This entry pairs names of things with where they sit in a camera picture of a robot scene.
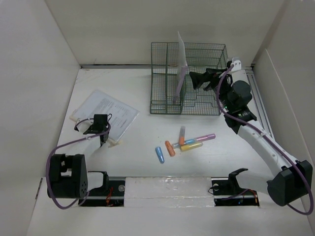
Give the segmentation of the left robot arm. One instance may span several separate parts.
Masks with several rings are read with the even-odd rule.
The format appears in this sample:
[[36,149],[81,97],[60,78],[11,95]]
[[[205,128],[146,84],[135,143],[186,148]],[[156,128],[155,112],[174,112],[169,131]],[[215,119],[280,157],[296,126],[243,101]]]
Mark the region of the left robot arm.
[[111,114],[96,114],[92,118],[78,119],[74,130],[82,137],[60,145],[69,146],[66,153],[52,154],[48,158],[48,196],[50,198],[82,199],[87,193],[104,195],[109,191],[106,171],[88,171],[89,158],[101,148],[109,137]]

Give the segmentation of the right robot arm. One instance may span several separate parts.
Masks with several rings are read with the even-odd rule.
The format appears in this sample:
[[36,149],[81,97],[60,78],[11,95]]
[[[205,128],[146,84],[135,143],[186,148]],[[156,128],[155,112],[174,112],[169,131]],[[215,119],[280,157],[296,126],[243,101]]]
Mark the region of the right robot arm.
[[189,73],[194,89],[208,83],[204,90],[212,90],[216,94],[218,107],[228,127],[256,151],[271,172],[270,175],[259,175],[243,168],[239,173],[233,173],[233,178],[227,182],[229,191],[234,194],[244,189],[263,192],[282,207],[308,195],[310,207],[313,208],[312,165],[306,160],[299,161],[286,152],[261,127],[248,108],[252,99],[250,85],[242,80],[233,81],[231,70],[232,68],[208,68],[204,73]]

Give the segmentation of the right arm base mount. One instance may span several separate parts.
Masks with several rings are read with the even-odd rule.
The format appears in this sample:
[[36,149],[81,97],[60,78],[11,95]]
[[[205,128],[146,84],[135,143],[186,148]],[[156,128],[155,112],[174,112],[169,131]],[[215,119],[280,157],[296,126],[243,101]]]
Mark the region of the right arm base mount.
[[212,186],[208,193],[214,196],[216,207],[259,206],[257,192],[251,189],[241,188],[236,177],[246,168],[240,168],[231,172],[228,177],[211,178]]

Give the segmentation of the clear zip pouch purple zipper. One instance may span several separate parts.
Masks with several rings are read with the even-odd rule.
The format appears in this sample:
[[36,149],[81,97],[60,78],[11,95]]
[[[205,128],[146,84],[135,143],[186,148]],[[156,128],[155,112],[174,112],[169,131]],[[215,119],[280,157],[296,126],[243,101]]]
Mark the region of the clear zip pouch purple zipper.
[[178,70],[177,70],[177,87],[175,90],[175,95],[173,97],[173,104],[175,104],[180,98],[180,92],[183,86],[183,82],[186,76],[186,72],[188,70],[188,64],[187,64],[187,59],[186,59],[186,49],[185,49],[185,44],[182,40],[182,37],[180,33],[178,32]]

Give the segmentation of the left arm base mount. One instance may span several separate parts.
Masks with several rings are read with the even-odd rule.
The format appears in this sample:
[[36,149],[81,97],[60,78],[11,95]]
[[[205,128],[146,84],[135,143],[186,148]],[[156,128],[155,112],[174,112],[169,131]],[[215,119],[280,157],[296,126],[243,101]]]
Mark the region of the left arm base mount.
[[88,197],[79,200],[81,207],[123,207],[125,199],[126,178],[110,177],[107,172],[103,174],[103,185],[89,192]]

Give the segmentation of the white notebook booklet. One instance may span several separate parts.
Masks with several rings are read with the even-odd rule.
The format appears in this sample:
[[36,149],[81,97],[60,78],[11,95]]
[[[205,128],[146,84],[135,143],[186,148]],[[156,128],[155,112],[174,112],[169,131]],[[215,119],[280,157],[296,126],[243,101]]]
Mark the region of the white notebook booklet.
[[70,115],[70,119],[78,122],[86,118],[93,118],[95,114],[106,114],[109,116],[111,125],[109,139],[113,145],[116,145],[138,117],[139,111],[102,91],[95,90],[74,110]]

